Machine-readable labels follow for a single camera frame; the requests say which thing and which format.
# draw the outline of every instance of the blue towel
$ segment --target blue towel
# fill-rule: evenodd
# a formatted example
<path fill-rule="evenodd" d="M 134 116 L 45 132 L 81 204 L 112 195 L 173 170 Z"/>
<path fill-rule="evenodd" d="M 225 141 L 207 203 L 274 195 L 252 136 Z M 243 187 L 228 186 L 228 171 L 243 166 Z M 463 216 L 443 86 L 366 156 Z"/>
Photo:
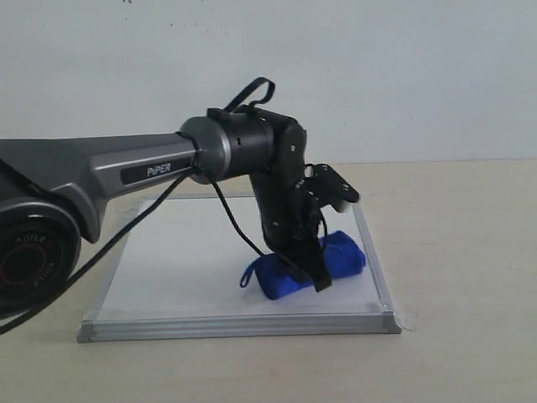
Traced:
<path fill-rule="evenodd" d="M 366 265 L 365 253 L 343 231 L 335 231 L 327 237 L 325 250 L 326 268 L 333 280 L 360 275 Z M 313 282 L 297 283 L 282 271 L 282 263 L 275 254 L 255 259 L 244 271 L 241 287 L 248 285 L 255 272 L 261 290 L 270 300 L 278 300 L 298 290 L 313 286 Z"/>

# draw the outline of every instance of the white board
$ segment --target white board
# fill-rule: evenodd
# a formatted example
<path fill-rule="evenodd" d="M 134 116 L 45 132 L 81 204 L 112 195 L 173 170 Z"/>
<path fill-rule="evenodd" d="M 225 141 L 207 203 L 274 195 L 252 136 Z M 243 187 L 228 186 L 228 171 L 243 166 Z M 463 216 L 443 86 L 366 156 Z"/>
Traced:
<path fill-rule="evenodd" d="M 255 199 L 243 196 L 227 200 L 242 230 L 264 252 L 270 253 L 263 243 Z M 142 210 L 151 202 L 146 201 Z M 182 330 L 190 334 L 189 320 L 192 326 L 193 322 L 215 323 L 229 318 L 382 319 L 392 309 L 391 300 L 382 274 L 372 270 L 378 261 L 371 250 L 366 250 L 355 210 L 338 214 L 327 208 L 325 215 L 330 232 L 344 231 L 368 253 L 368 266 L 360 275 L 336 280 L 321 293 L 307 288 L 271 301 L 261 291 L 255 275 L 247 288 L 239 287 L 242 273 L 258 256 L 235 233 L 219 199 L 165 201 L 129 235 L 119 265 L 111 268 L 106 295 L 89 313 L 86 327 L 122 323 L 132 329 L 140 323 L 180 322 L 184 324 Z M 226 335 L 233 330 L 238 329 L 231 327 Z M 390 331 L 381 327 L 373 330 Z M 139 332 L 123 333 L 120 338 L 137 337 Z"/>
<path fill-rule="evenodd" d="M 3 0 L 0 138 L 175 131 L 257 76 L 311 162 L 537 157 L 536 2 Z"/>

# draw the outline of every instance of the black strap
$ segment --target black strap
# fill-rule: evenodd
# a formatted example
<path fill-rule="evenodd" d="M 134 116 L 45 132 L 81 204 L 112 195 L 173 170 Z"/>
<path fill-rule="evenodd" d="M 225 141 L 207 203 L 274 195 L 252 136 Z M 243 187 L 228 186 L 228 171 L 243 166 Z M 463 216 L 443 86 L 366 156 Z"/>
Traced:
<path fill-rule="evenodd" d="M 235 109 L 237 109 L 250 95 L 252 95 L 254 91 L 256 91 L 265 83 L 268 84 L 268 89 L 263 99 L 257 100 L 257 101 L 251 101 L 248 104 L 248 107 L 253 108 L 256 105 L 263 105 L 264 103 L 267 103 L 268 101 L 270 101 L 272 99 L 272 96 L 274 95 L 274 91 L 276 90 L 276 84 L 274 84 L 268 78 L 258 77 L 254 81 L 252 81 L 250 84 L 248 84 L 236 97 L 234 97 L 232 101 L 229 102 L 227 106 L 224 108 L 224 111 L 228 113 L 234 112 Z"/>

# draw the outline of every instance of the black cable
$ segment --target black cable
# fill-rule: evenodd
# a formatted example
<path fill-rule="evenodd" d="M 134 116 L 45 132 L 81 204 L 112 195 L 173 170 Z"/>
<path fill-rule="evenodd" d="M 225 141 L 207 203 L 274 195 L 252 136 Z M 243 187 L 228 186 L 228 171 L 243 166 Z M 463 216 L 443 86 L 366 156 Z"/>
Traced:
<path fill-rule="evenodd" d="M 67 290 L 69 290 L 83 275 L 95 266 L 122 238 L 140 224 L 149 214 L 154 212 L 162 202 L 171 194 L 172 191 L 186 178 L 192 175 L 192 170 L 187 170 L 178 177 L 145 211 L 141 212 L 137 217 L 125 225 L 116 233 L 91 259 L 89 259 L 79 270 L 76 271 L 50 298 L 38 305 L 30 308 L 28 311 L 16 317 L 12 321 L 0 327 L 0 335 L 3 335 L 15 327 L 19 327 L 26 323 L 31 318 L 41 313 L 45 308 L 50 306 L 58 298 L 60 298 Z"/>

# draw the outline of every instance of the table surface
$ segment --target table surface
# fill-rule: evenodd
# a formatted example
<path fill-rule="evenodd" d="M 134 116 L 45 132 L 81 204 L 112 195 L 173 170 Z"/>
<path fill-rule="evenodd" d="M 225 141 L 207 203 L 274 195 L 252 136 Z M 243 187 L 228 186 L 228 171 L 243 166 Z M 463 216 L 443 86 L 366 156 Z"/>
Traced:
<path fill-rule="evenodd" d="M 537 161 L 336 168 L 362 193 L 388 286 L 413 331 L 77 344 L 107 256 L 2 337 L 0 401 L 534 401 Z M 222 187 L 250 190 L 246 178 Z M 111 202 L 102 241 L 85 245 L 81 261 L 117 230 L 119 212 L 163 189 Z M 188 182 L 179 191 L 212 188 Z"/>

